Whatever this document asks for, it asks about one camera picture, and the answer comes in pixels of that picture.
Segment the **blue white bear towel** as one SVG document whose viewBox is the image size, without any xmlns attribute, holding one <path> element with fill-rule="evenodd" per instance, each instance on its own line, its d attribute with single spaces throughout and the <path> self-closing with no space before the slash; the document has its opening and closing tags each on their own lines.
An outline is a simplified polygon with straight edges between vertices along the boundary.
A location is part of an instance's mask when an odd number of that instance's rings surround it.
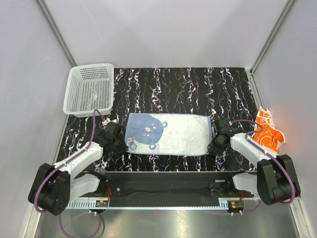
<svg viewBox="0 0 317 238">
<path fill-rule="evenodd" d="M 210 116 L 130 113 L 128 152 L 145 155 L 202 156 L 212 141 Z"/>
</svg>

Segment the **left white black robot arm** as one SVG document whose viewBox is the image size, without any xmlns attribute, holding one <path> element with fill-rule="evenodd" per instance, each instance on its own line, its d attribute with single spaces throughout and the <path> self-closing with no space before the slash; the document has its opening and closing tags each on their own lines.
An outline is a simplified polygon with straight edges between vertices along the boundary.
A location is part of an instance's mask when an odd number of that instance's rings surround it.
<svg viewBox="0 0 317 238">
<path fill-rule="evenodd" d="M 93 133 L 83 148 L 53 165 L 42 164 L 35 175 L 28 194 L 28 202 L 37 212 L 60 215 L 68 203 L 85 194 L 102 196 L 109 191 L 103 172 L 84 172 L 93 162 L 105 155 L 127 151 L 125 127 L 109 122 L 98 133 Z"/>
</svg>

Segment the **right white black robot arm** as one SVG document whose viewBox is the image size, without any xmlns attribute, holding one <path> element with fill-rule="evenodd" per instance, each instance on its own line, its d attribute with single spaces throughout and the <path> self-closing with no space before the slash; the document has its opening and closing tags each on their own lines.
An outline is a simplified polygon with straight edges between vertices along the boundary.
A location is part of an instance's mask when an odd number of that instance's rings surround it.
<svg viewBox="0 0 317 238">
<path fill-rule="evenodd" d="M 301 194 L 291 157 L 270 152 L 252 139 L 252 132 L 244 133 L 233 123 L 229 119 L 214 122 L 216 135 L 207 146 L 208 153 L 220 155 L 231 148 L 248 159 L 257 173 L 237 173 L 225 184 L 226 193 L 234 197 L 246 191 L 258 195 L 266 205 L 291 204 Z"/>
</svg>

